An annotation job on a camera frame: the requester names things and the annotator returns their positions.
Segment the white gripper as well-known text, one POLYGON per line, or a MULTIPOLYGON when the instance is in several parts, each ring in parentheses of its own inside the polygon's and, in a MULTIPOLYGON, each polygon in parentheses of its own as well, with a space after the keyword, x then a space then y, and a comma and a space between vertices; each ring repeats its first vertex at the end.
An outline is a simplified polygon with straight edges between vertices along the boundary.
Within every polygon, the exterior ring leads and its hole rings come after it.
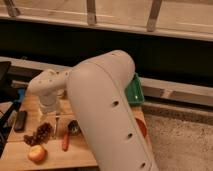
POLYGON ((58 112, 60 110, 59 98, 55 95, 40 96, 39 106, 42 113, 58 112))

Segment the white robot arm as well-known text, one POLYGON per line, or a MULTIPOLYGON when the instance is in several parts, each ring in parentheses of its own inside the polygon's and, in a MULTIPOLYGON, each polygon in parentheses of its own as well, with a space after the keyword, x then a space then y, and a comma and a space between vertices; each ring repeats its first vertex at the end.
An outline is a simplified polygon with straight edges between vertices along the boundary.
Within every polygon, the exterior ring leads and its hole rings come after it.
POLYGON ((159 171, 125 96, 135 64, 124 51, 89 58, 63 72, 33 78, 28 90, 44 108, 64 89, 100 171, 159 171))

